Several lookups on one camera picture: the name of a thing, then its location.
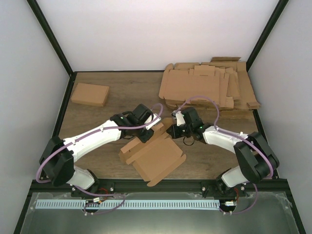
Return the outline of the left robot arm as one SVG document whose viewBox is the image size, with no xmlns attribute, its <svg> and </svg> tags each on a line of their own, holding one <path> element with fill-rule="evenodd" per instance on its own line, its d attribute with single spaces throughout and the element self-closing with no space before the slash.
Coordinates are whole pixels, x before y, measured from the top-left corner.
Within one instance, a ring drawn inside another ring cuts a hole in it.
<svg viewBox="0 0 312 234">
<path fill-rule="evenodd" d="M 82 169 L 75 163 L 91 151 L 126 137 L 137 137 L 145 143 L 154 134 L 152 127 L 160 121 L 160 114 L 139 104 L 133 111 L 115 114 L 100 126 L 80 135 L 65 139 L 54 136 L 40 158 L 36 181 L 51 182 L 56 187 L 69 184 L 94 197 L 99 193 L 98 178 L 91 170 Z"/>
</svg>

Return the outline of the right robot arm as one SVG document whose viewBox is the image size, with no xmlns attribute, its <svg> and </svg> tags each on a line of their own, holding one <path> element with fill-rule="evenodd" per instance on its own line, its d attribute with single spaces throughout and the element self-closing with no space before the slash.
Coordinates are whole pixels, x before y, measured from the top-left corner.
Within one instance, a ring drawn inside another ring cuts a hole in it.
<svg viewBox="0 0 312 234">
<path fill-rule="evenodd" d="M 257 184 L 271 178 L 280 163 L 262 134 L 234 133 L 216 124 L 204 123 L 193 107 L 172 112 L 176 121 L 167 133 L 173 138 L 193 138 L 204 144 L 215 145 L 236 155 L 238 166 L 220 174 L 216 189 L 221 196 L 228 196 L 238 184 Z"/>
</svg>

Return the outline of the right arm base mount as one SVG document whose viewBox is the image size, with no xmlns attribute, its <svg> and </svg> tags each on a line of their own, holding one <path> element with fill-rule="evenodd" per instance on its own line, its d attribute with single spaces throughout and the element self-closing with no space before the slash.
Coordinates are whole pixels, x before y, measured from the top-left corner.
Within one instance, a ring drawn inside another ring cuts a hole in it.
<svg viewBox="0 0 312 234">
<path fill-rule="evenodd" d="M 200 183 L 203 197 L 214 197 L 215 199 L 230 199 L 244 197 L 246 192 L 241 190 L 240 184 L 230 188 L 227 187 L 220 177 L 217 179 L 202 180 Z"/>
</svg>

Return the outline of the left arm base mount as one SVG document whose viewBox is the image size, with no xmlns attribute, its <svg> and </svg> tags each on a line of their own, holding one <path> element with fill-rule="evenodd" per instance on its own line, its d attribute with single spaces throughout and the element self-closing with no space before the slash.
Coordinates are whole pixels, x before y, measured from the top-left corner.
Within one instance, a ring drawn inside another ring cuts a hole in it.
<svg viewBox="0 0 312 234">
<path fill-rule="evenodd" d="M 72 187 L 73 197 L 114 197 L 109 192 L 100 190 L 100 181 L 91 170 L 75 170 L 73 177 L 67 182 Z"/>
</svg>

